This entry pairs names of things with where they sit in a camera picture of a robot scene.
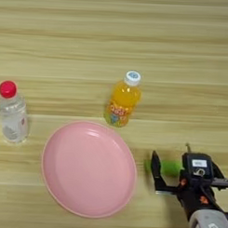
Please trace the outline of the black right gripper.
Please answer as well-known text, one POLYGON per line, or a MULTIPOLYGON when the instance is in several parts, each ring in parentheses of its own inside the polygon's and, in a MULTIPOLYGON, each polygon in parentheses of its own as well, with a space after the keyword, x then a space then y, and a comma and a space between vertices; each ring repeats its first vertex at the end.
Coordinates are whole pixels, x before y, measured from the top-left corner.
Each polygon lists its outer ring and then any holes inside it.
MULTIPOLYGON (((178 179, 181 167, 175 162, 161 162, 156 151, 152 153, 151 173, 154 179, 154 188, 157 194, 176 195, 177 199, 184 208, 187 219, 191 219, 194 212, 205 209, 218 210, 228 216, 217 204, 215 194, 210 186, 193 186, 186 179, 180 181, 179 186, 168 186, 163 176, 178 179)), ((219 167, 213 165, 212 186, 219 190, 228 188, 228 179, 224 177, 219 167)))

